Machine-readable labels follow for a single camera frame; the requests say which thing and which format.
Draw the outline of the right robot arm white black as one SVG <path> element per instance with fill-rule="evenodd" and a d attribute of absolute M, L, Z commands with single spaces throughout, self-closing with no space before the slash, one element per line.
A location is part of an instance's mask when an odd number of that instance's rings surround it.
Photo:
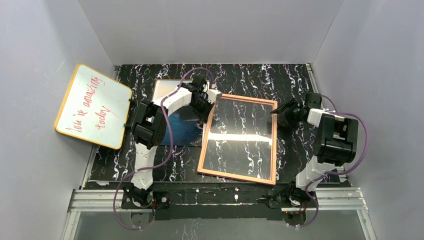
<path fill-rule="evenodd" d="M 280 128 L 292 128 L 303 122 L 316 127 L 312 157 L 286 188 L 287 197 L 306 198 L 323 178 L 335 168 L 351 163 L 356 156 L 358 120 L 323 109 L 323 97 L 307 93 L 302 101 L 293 98 L 271 111 Z"/>

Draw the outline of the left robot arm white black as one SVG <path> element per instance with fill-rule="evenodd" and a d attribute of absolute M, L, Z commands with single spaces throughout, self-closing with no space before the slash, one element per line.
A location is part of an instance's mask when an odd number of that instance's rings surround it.
<path fill-rule="evenodd" d="M 169 117 L 177 110 L 191 106 L 206 123 L 216 100 L 221 96 L 222 93 L 214 84 L 208 84 L 204 78 L 194 76 L 192 82 L 180 81 L 173 91 L 163 97 L 141 102 L 131 125 L 136 152 L 131 183 L 136 188 L 148 190 L 154 182 L 153 170 L 166 165 L 173 156 L 170 151 L 163 162 L 154 164 L 157 148 L 166 134 L 169 134 L 170 145 L 174 144 Z"/>

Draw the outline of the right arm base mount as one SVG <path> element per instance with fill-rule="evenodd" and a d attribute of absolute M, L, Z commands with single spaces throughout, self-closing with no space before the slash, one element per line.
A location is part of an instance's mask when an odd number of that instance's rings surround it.
<path fill-rule="evenodd" d="M 292 208 L 292 210 L 285 210 L 283 217 L 290 221 L 305 221 L 306 210 L 311 200 L 306 191 L 297 187 L 287 187 L 281 190 L 269 190 L 266 195 L 258 198 L 256 202 L 265 204 L 271 209 Z"/>

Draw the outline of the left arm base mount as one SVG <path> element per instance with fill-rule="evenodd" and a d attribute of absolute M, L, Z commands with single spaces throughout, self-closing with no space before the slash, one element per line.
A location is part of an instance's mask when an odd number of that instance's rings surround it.
<path fill-rule="evenodd" d="M 164 191 L 124 189 L 123 196 L 120 200 L 120 207 L 125 210 L 160 210 L 168 209 L 171 205 L 170 193 Z"/>

